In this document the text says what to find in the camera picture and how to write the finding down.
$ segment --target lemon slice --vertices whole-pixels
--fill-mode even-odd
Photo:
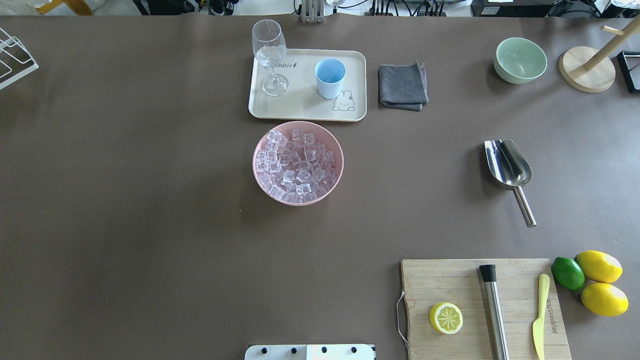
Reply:
[[[429,311],[429,320],[437,331],[455,334],[462,328],[462,311],[450,302],[435,304]]]

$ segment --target blue cup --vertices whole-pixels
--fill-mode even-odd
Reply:
[[[334,99],[342,90],[342,83],[347,69],[338,59],[323,59],[316,64],[316,83],[320,96],[325,99]]]

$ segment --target black box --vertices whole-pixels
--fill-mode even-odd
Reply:
[[[510,3],[493,3],[489,0],[473,0],[471,12],[484,17],[545,17],[558,0],[513,0]]]

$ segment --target bowl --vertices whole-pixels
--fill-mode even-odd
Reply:
[[[338,140],[336,140],[335,136],[333,136],[329,132],[329,130],[323,128],[320,125],[314,124],[312,122],[290,121],[284,124],[280,124],[271,130],[279,131],[283,135],[288,137],[289,140],[291,140],[291,129],[302,129],[303,134],[313,133],[316,143],[323,143],[326,146],[327,151],[333,151],[333,157],[335,158],[335,160],[333,161],[333,168],[335,169],[335,181],[333,182],[331,187],[323,195],[318,196],[316,199],[308,200],[305,202],[291,202],[288,200],[278,199],[272,196],[271,194],[269,194],[269,192],[265,189],[265,187],[262,186],[260,183],[260,176],[261,174],[264,174],[264,172],[257,171],[256,160],[257,160],[259,151],[265,149],[265,146],[267,144],[267,136],[269,135],[270,131],[268,131],[260,139],[260,141],[258,142],[258,145],[256,145],[255,147],[255,151],[253,152],[253,159],[252,159],[253,176],[255,177],[255,180],[258,183],[258,186],[260,186],[260,188],[262,189],[262,191],[264,191],[272,199],[277,200],[282,204],[286,204],[290,206],[306,206],[306,205],[315,204],[320,200],[324,199],[325,197],[327,197],[340,182],[340,178],[342,177],[342,170],[344,168],[344,155],[342,154],[342,147],[340,146],[340,143],[338,142]]]
[[[507,38],[495,50],[493,67],[504,81],[524,84],[544,73],[547,56],[529,39]]]

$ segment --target wine glass base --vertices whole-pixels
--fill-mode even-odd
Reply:
[[[267,95],[280,96],[289,89],[289,80],[280,74],[268,76],[262,83],[262,89]]]

